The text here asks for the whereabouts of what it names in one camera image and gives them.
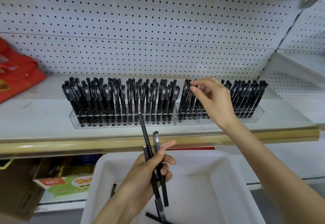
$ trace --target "white plastic bin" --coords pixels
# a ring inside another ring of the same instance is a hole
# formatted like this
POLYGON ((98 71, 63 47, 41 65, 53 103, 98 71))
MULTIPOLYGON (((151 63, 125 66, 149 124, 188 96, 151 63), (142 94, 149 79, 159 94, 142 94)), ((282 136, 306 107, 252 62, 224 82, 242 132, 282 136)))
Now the white plastic bin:
MULTIPOLYGON (((243 177, 221 151, 167 151, 177 161, 170 165, 167 183, 167 220, 174 224, 265 223, 243 177)), ((91 224, 140 152, 109 153, 97 162, 81 224, 91 224)), ((132 224, 158 223, 145 216, 157 215, 154 197, 132 224)))

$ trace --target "person's left arm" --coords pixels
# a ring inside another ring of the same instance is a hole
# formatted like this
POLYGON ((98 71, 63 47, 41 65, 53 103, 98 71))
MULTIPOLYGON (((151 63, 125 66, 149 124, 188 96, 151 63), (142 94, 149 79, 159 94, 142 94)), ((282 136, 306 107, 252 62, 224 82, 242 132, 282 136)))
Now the person's left arm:
POLYGON ((130 223, 132 219, 140 214, 148 201, 153 196, 151 186, 152 171, 163 161, 160 170, 169 181, 173 175, 169 166, 175 165, 176 161, 172 156, 166 155, 166 148, 173 146, 176 141, 168 141, 161 144, 160 150, 146 162, 144 154, 141 154, 134 162, 132 168, 124 178, 116 193, 107 201, 93 224, 120 224, 130 223))

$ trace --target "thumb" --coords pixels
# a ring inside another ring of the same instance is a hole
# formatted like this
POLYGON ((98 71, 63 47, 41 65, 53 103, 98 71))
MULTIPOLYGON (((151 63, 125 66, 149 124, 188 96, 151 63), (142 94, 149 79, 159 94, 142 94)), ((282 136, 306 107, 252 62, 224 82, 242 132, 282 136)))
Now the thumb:
POLYGON ((146 162, 146 168, 148 168, 150 172, 152 172, 155 169, 155 167, 163 160, 165 151, 166 151, 165 147, 163 146, 160 147, 158 153, 156 153, 152 158, 150 158, 146 162))
POLYGON ((200 100, 204 107, 208 106, 211 100, 199 88, 191 86, 190 89, 193 91, 194 95, 200 100))

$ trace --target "pegboard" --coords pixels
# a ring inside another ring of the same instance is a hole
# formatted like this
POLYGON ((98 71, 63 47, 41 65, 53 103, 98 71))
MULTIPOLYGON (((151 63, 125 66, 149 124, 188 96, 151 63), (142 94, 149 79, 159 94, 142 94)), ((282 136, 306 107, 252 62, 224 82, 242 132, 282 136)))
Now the pegboard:
POLYGON ((0 28, 47 74, 256 78, 301 1, 1 0, 0 28))
MULTIPOLYGON (((278 53, 293 53, 324 56, 322 52, 278 50, 278 53)), ((299 110, 314 123, 325 123, 325 91, 313 83, 266 67, 261 75, 280 97, 299 110)))
POLYGON ((0 33, 46 74, 257 78, 273 49, 0 33))
POLYGON ((303 10, 280 49, 325 51, 325 0, 303 10))

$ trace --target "upper shelf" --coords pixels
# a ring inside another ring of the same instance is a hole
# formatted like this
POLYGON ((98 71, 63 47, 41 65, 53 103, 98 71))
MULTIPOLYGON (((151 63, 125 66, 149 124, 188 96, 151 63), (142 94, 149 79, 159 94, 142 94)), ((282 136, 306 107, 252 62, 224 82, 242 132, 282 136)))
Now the upper shelf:
MULTIPOLYGON (((46 80, 0 104, 1 139, 76 139, 142 136, 141 127, 109 127, 75 129, 69 114, 70 103, 62 93, 62 83, 69 76, 48 76, 46 80)), ((184 79, 177 79, 183 86, 184 79)), ((315 124, 283 100, 270 88, 259 104, 265 111, 257 123, 246 123, 250 130, 283 129, 314 126, 315 124)), ((161 135, 182 135, 221 132, 215 124, 148 127, 161 135)))
POLYGON ((289 74, 325 89, 325 56, 274 53, 267 70, 289 74))

